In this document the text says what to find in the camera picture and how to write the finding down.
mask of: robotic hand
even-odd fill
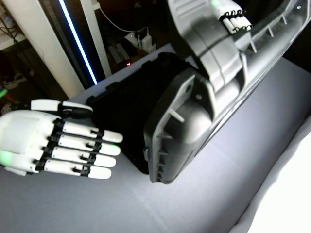
[[[245,11],[231,0],[211,0],[214,15],[231,34],[240,29],[251,30],[252,24],[244,16]]]
[[[42,170],[96,179],[111,176],[107,167],[113,167],[116,159],[110,156],[120,154],[114,143],[123,136],[62,119],[89,117],[91,107],[33,100],[30,109],[0,117],[0,165],[6,170],[22,176]]]

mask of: green light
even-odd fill
[[[215,7],[215,6],[218,6],[220,5],[220,2],[218,0],[212,0],[212,6]]]
[[[0,152],[0,164],[3,166],[9,166],[13,158],[13,154],[8,151]]]
[[[5,96],[6,93],[8,93],[8,90],[7,90],[7,89],[3,89],[2,91],[0,91],[0,98],[2,98],[3,96]]]

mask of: blue light strip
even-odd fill
[[[83,47],[82,47],[82,45],[81,45],[81,42],[80,42],[79,37],[78,37],[78,35],[77,35],[77,32],[76,32],[76,30],[75,30],[75,28],[74,28],[74,26],[73,26],[73,23],[72,23],[72,21],[71,21],[71,18],[70,18],[70,15],[69,15],[69,13],[68,13],[68,10],[67,10],[67,8],[66,8],[66,5],[65,5],[65,3],[64,3],[64,0],[58,0],[58,1],[59,1],[60,5],[61,5],[61,7],[62,7],[62,9],[63,9],[63,12],[64,12],[64,14],[65,14],[66,20],[67,20],[67,22],[68,22],[68,24],[69,24],[69,27],[70,27],[71,31],[72,31],[72,34],[73,34],[74,39],[75,39],[76,42],[77,42],[77,45],[78,45],[79,50],[80,50],[80,52],[81,52],[81,55],[82,55],[82,57],[83,57],[83,59],[84,59],[84,62],[86,63],[86,66],[87,66],[87,68],[88,68],[88,71],[89,71],[89,73],[90,73],[90,75],[91,75],[91,77],[92,77],[92,80],[93,80],[94,84],[97,85],[97,81],[96,81],[96,78],[95,78],[95,76],[94,76],[93,70],[92,70],[91,66],[89,65],[89,62],[88,62],[87,57],[86,57],[86,54],[85,54],[85,52],[84,52],[84,50],[83,50]]]

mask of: gray table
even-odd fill
[[[160,51],[172,51],[170,45]],[[73,98],[85,102],[141,63]],[[311,74],[281,59],[170,185],[151,183],[121,154],[109,180],[0,169],[0,232],[225,233],[247,207],[311,106]]]

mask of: open black case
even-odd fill
[[[309,0],[285,0],[252,30],[230,35],[207,2],[168,0],[181,58],[161,53],[87,101],[95,125],[123,134],[122,151],[152,182],[174,181],[310,19]],[[199,69],[183,60],[189,55]]]

